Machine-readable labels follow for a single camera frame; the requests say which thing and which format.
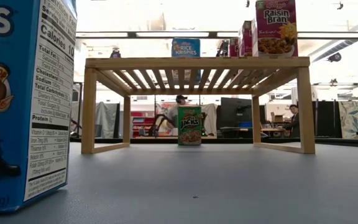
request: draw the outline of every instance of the blue cereal box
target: blue cereal box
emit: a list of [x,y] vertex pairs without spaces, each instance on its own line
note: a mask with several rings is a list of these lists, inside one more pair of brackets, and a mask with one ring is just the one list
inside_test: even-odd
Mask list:
[[75,0],[0,0],[0,212],[67,184]]
[[[200,40],[192,38],[174,38],[172,40],[172,57],[200,57]],[[185,70],[185,85],[189,84],[191,70]],[[178,70],[172,71],[173,81],[176,85],[179,82]],[[200,82],[201,71],[197,71],[196,83]]]

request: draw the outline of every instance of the wooden slat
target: wooden slat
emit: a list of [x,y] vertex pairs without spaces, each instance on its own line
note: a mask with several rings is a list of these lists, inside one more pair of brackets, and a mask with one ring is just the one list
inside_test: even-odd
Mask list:
[[225,88],[223,89],[217,89],[213,88],[212,90],[207,90],[206,88],[204,90],[194,89],[189,90],[188,88],[185,88],[183,90],[178,88],[167,88],[166,90],[156,89],[156,90],[132,90],[130,92],[132,95],[246,95],[246,94],[253,94],[252,90],[245,90],[244,88],[237,90],[237,89],[231,89],[227,90]]
[[232,88],[234,85],[240,84],[240,82],[244,79],[244,77],[247,77],[250,75],[250,70],[248,69],[242,69],[229,83],[227,86],[228,89]]
[[189,81],[189,90],[194,90],[194,85],[197,80],[198,69],[191,69],[190,81]]
[[226,85],[227,81],[229,81],[231,79],[231,77],[233,77],[233,75],[236,73],[237,73],[237,69],[230,69],[226,73],[225,77],[222,79],[220,84],[218,85],[218,89],[222,89]]
[[126,70],[126,71],[135,80],[135,82],[137,82],[137,84],[141,87],[141,89],[143,90],[147,89],[146,86],[143,84],[142,80],[140,80],[140,78],[137,76],[135,71],[133,70]]
[[296,69],[280,69],[278,72],[269,76],[252,90],[255,95],[263,95],[276,88],[292,81],[296,78]]
[[207,89],[212,90],[215,86],[215,83],[218,81],[219,77],[222,75],[224,69],[218,69],[215,71],[214,76],[212,77],[211,81],[208,84]]
[[129,88],[125,83],[123,83],[112,71],[99,71],[98,73],[104,75],[106,78],[110,79],[114,84],[116,84],[124,93],[129,94],[131,88]]
[[175,88],[175,83],[173,82],[172,70],[171,69],[165,69],[165,76],[167,76],[167,81],[168,81],[169,88],[174,89]]
[[142,74],[144,80],[146,80],[147,84],[149,84],[149,87],[152,89],[152,90],[155,90],[156,87],[153,83],[153,80],[150,78],[150,75],[147,73],[146,70],[143,70],[143,69],[139,69],[140,71],[140,74]]
[[263,70],[253,70],[240,84],[237,85],[236,89],[241,89],[244,85],[250,83],[255,77],[261,75]]
[[211,73],[211,69],[204,69],[203,74],[201,75],[200,84],[198,84],[198,89],[203,90],[206,81],[208,80],[209,74]]
[[125,92],[119,86],[117,86],[113,81],[111,81],[108,77],[106,77],[103,73],[95,73],[97,75],[97,81],[102,83],[105,87],[109,88],[110,90],[116,92],[120,96],[128,96],[130,93]]
[[132,81],[120,70],[113,70],[124,82],[126,82],[133,90],[136,90],[137,87],[132,83]]
[[250,90],[254,85],[258,84],[258,82],[262,81],[264,78],[271,76],[275,73],[276,70],[265,69],[262,74],[256,76],[248,85],[245,87],[246,90]]
[[93,149],[92,153],[100,153],[100,152],[107,152],[107,151],[111,151],[111,150],[115,150],[115,149],[121,149],[124,147],[129,147],[129,143],[117,143],[117,144],[112,144],[109,146],[101,146],[101,147],[96,147]]
[[281,144],[269,144],[269,143],[259,143],[259,142],[254,143],[254,146],[263,147],[267,149],[276,149],[276,150],[287,151],[287,152],[304,153],[300,147],[296,147],[296,146],[286,146]]
[[155,79],[157,80],[157,83],[158,85],[160,86],[161,89],[165,89],[165,85],[164,85],[164,82],[162,80],[162,76],[161,76],[161,73],[160,73],[160,70],[158,69],[153,69],[153,73],[154,73],[154,76],[155,76]]
[[309,57],[87,58],[86,68],[133,69],[265,69],[309,67]]
[[185,88],[185,69],[178,69],[179,89]]

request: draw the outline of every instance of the ceiling light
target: ceiling light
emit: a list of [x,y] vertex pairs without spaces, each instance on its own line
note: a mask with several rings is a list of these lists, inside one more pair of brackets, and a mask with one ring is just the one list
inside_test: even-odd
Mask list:
[[217,37],[238,37],[238,32],[218,32]]
[[77,32],[77,37],[87,38],[87,37],[128,37],[127,32]]
[[299,32],[299,39],[354,39],[358,38],[358,32]]
[[137,32],[138,37],[207,37],[208,32]]

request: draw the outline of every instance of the rice krispies box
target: rice krispies box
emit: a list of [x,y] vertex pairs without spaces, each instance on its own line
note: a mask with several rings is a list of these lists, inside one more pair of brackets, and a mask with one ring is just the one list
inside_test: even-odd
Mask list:
[[0,212],[67,184],[74,0],[0,0]]
[[[200,40],[193,38],[174,38],[172,40],[172,57],[200,57]],[[185,70],[185,85],[189,84],[191,70]],[[179,84],[178,70],[172,70],[173,81],[176,85]],[[201,71],[198,70],[196,76],[196,83],[201,79]]]
[[257,34],[255,21],[244,21],[239,31],[239,56],[257,56]]
[[200,106],[178,107],[178,144],[200,145],[202,114]]
[[259,56],[298,56],[295,0],[256,2]]
[[230,38],[229,39],[229,57],[238,57],[239,56],[239,39]]

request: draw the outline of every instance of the nutrition facts label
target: nutrition facts label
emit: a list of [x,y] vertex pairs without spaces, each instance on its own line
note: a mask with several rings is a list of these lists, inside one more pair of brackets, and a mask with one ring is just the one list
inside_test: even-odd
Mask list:
[[66,182],[76,18],[40,0],[24,200]]

